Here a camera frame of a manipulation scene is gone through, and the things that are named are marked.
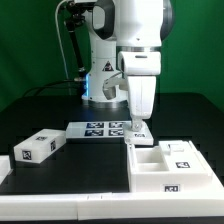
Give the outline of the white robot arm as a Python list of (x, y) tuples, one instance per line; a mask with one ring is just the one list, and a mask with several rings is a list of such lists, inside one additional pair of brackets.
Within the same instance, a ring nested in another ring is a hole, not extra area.
[(59, 0), (79, 66), (81, 97), (98, 104), (127, 102), (139, 132), (151, 117), (162, 41), (173, 27), (170, 0)]

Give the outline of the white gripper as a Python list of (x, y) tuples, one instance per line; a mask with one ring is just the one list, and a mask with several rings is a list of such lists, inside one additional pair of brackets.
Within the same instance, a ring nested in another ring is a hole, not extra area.
[(159, 52), (125, 52), (118, 54), (118, 68), (127, 80), (132, 130), (140, 131), (149, 119), (154, 105), (156, 76), (161, 72)]

